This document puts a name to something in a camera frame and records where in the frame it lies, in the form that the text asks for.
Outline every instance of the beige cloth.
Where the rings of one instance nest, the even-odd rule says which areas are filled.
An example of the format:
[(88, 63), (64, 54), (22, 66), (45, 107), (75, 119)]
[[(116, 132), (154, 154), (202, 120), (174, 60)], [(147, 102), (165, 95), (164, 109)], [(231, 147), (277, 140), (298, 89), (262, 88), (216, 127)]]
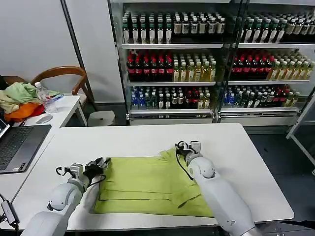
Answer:
[(0, 90), (0, 107), (4, 109), (6, 114), (9, 114), (18, 110), (20, 106), (19, 102), (14, 102), (12, 98), (9, 98), (2, 90)]

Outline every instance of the bottle cap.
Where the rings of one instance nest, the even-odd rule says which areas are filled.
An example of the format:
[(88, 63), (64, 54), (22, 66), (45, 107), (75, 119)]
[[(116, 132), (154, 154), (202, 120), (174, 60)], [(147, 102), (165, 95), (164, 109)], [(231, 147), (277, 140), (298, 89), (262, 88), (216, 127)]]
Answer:
[(41, 83), (40, 83), (40, 82), (36, 82), (36, 83), (35, 83), (35, 87), (36, 87), (36, 88), (41, 87)]

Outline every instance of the pile of clothes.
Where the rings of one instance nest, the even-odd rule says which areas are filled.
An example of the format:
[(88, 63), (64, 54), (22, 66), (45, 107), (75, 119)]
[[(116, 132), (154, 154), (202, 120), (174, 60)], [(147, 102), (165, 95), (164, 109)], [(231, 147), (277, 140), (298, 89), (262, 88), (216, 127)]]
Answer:
[[(59, 94), (49, 91), (51, 96)], [(38, 116), (43, 113), (44, 107), (36, 95), (36, 87), (30, 83), (19, 83), (0, 90), (0, 108), (4, 110), (4, 119), (21, 122), (27, 117)]]

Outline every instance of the laptop screen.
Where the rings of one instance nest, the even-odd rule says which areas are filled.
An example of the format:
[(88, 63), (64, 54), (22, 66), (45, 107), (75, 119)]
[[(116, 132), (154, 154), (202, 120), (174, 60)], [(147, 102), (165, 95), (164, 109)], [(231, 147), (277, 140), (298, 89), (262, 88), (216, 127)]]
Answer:
[(0, 119), (0, 138), (8, 130), (10, 125), (6, 124), (2, 119)]

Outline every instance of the computer mouse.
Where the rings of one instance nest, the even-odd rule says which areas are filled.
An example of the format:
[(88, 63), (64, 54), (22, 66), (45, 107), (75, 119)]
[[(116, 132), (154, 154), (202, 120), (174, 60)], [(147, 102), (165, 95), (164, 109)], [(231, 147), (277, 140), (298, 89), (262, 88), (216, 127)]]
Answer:
[(41, 114), (38, 117), (36, 124), (44, 124), (44, 123), (50, 121), (52, 118), (53, 118), (53, 116), (51, 114), (48, 114), (48, 113)]

